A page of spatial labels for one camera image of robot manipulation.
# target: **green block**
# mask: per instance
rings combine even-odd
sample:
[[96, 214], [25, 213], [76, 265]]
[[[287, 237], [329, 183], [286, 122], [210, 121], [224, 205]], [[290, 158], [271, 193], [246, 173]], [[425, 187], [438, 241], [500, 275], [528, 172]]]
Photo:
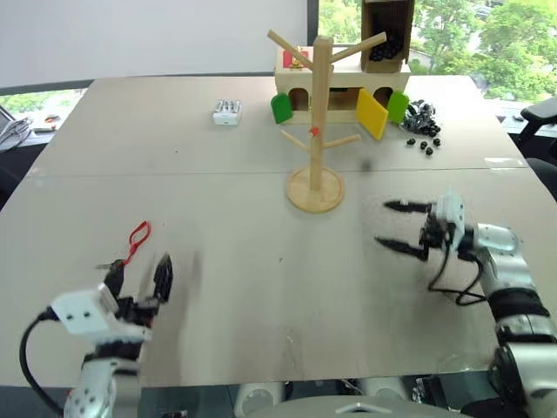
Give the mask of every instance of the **green block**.
[[293, 116], [290, 98], [284, 93], [279, 93], [271, 99], [271, 109], [277, 125], [282, 124]]
[[389, 99], [389, 104], [386, 106], [386, 109], [389, 111], [389, 119], [395, 124], [401, 124], [409, 103], [410, 98], [406, 94], [400, 91], [394, 92]]

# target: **red cord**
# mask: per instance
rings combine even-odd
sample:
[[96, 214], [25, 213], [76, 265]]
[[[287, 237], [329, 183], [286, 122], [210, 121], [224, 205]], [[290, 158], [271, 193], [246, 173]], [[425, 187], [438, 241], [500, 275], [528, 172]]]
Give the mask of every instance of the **red cord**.
[[[147, 232], [145, 233], [145, 235], [141, 239], [135, 241], [136, 234], [145, 228], [147, 228]], [[145, 240], [149, 238], [149, 235], [151, 235], [151, 222], [147, 220], [144, 220], [136, 229], [131, 232], [128, 239], [128, 241], [130, 242], [130, 252], [128, 254], [128, 258], [124, 260], [125, 266], [131, 261], [133, 254], [136, 253], [139, 246], [141, 246], [145, 242]]]

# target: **cardboard box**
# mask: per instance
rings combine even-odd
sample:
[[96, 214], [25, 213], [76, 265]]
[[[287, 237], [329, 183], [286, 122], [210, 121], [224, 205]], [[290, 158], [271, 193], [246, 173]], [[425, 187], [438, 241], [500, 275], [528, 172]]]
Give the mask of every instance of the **cardboard box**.
[[362, 0], [362, 40], [382, 31], [394, 32], [402, 37], [402, 50], [391, 59], [372, 61], [372, 51], [361, 56], [361, 68], [365, 72], [397, 72], [403, 62], [408, 62], [410, 36], [414, 16], [414, 0]]

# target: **white wall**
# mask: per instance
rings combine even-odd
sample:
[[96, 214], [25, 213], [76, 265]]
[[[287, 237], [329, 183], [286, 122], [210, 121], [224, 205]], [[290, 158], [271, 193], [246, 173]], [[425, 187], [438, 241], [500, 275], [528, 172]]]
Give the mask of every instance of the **white wall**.
[[267, 31], [305, 44], [306, 16], [306, 0], [4, 0], [0, 88], [272, 71]]

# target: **cable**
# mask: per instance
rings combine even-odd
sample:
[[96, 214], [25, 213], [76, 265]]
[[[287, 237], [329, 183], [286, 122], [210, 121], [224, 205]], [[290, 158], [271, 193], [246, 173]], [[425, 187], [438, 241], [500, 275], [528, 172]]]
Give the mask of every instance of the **cable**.
[[[469, 306], [469, 305], [473, 305], [474, 303], [480, 303], [480, 302], [485, 301], [486, 300], [485, 296], [482, 296], [481, 294], [470, 292], [470, 289], [472, 289], [472, 287], [474, 287], [476, 285], [476, 283], [480, 280], [480, 277], [483, 273], [483, 265], [481, 264], [480, 260], [478, 260], [478, 258], [476, 258], [475, 256], [473, 256], [473, 259], [478, 264], [478, 274], [476, 274], [476, 277], [474, 278], [472, 283], [470, 283], [470, 285], [468, 285], [468, 287], [465, 290], [456, 290], [456, 289], [448, 289], [448, 288], [444, 288], [444, 287], [435, 287], [435, 284], [440, 280], [441, 276], [445, 272], [446, 264], [449, 261], [450, 251], [451, 251], [451, 241], [446, 240], [445, 241], [445, 255], [443, 257], [443, 262], [441, 263], [441, 267], [440, 267], [439, 271], [437, 272], [437, 274], [435, 274], [435, 277], [433, 277], [433, 279], [427, 285], [427, 290], [429, 292], [458, 294], [458, 296], [456, 298], [456, 304], [460, 307], [466, 307], [466, 306]], [[467, 302], [462, 302], [462, 298], [464, 296], [470, 296], [470, 297], [473, 297], [475, 299], [474, 300], [469, 300]]]
[[19, 140], [10, 148], [0, 150], [0, 153], [13, 150], [14, 148], [20, 146], [31, 135], [32, 130], [30, 126], [32, 122], [33, 121], [30, 118], [23, 118], [8, 122], [8, 124], [0, 132], [0, 145], [14, 136], [18, 136]]
[[21, 338], [21, 342], [19, 344], [19, 365], [21, 367], [21, 371], [23, 372], [23, 376], [25, 376], [25, 380], [30, 384], [31, 388], [38, 394], [46, 406], [49, 407], [55, 414], [63, 416], [64, 409], [60, 407], [56, 401], [50, 398], [43, 388], [41, 388], [35, 380], [35, 377], [33, 377], [33, 374], [29, 370], [29, 365], [27, 364], [27, 340], [29, 339], [33, 328], [44, 320], [58, 320], [58, 317], [51, 307], [48, 307], [44, 312], [39, 314], [23, 333], [23, 337]]

